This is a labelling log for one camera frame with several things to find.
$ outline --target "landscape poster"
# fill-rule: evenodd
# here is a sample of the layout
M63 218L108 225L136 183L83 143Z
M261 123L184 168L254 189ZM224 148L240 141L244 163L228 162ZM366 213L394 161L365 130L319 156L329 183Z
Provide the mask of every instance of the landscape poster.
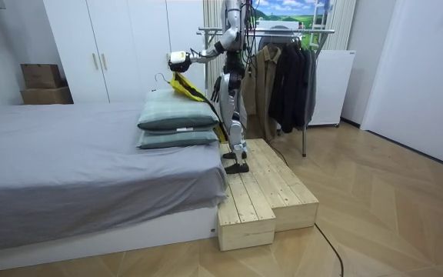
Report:
M311 28L316 3L326 4L328 0L254 0L256 20L277 20L300 22L302 28ZM321 24L325 7L317 10L317 24Z

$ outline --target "wooden floor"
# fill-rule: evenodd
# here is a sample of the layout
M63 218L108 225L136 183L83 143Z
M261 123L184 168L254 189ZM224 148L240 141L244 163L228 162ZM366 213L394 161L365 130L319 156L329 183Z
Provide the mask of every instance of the wooden floor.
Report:
M341 124L273 145L320 202L317 223L345 276L443 277L443 165ZM220 252L217 239L0 272L0 276L339 276L316 228L275 233L271 245Z

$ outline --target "cardboard box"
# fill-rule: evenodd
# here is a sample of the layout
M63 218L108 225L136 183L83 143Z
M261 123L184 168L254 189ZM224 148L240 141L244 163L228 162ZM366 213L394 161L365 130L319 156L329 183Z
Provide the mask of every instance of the cardboard box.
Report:
M69 87L30 88L20 92L26 105L73 104Z
M22 64L23 78L27 88L58 88L61 75L57 65Z

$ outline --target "humanoid robot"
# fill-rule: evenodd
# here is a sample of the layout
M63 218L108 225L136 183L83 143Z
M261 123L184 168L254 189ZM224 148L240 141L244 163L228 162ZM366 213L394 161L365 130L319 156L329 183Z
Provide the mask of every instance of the humanoid robot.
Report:
M244 162L247 145L244 140L244 129L241 122L241 81L245 68L241 63L241 53L245 50L245 28L247 8L252 0L224 0L221 9L223 35L219 42L211 48L200 52L173 52L168 65L173 72L186 72L193 62L208 63L222 53L226 53L223 73L215 84L215 91L220 101L221 119L228 133L228 143L231 153L225 154L225 159L235 159L235 164L225 168L227 174L248 172L249 167Z

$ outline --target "gray pillow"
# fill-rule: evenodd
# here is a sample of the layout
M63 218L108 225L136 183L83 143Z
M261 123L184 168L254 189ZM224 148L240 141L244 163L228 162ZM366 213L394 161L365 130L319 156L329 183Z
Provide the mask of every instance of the gray pillow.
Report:
M218 137L215 132L177 132L170 135L153 135L142 132L137 146L140 149L161 149L175 146L207 145L217 142Z
M218 117L208 104L193 101L175 93L174 89L159 89L148 93L138 127L143 130L172 130L209 128L216 123Z

